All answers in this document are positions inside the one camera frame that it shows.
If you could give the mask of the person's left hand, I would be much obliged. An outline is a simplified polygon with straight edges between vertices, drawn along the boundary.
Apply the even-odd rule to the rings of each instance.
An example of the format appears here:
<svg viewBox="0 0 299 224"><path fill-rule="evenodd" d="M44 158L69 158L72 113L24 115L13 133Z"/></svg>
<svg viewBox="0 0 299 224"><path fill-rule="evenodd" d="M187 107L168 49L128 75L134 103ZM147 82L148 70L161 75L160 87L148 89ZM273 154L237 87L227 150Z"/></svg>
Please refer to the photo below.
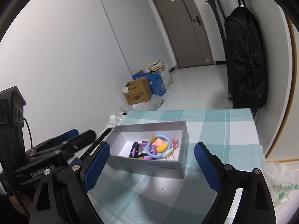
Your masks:
<svg viewBox="0 0 299 224"><path fill-rule="evenodd" d="M28 219L30 219L30 214L33 206L33 202L29 197L24 194L17 193L17 195L9 196L9 200L13 207L20 212L21 214L25 215Z"/></svg>

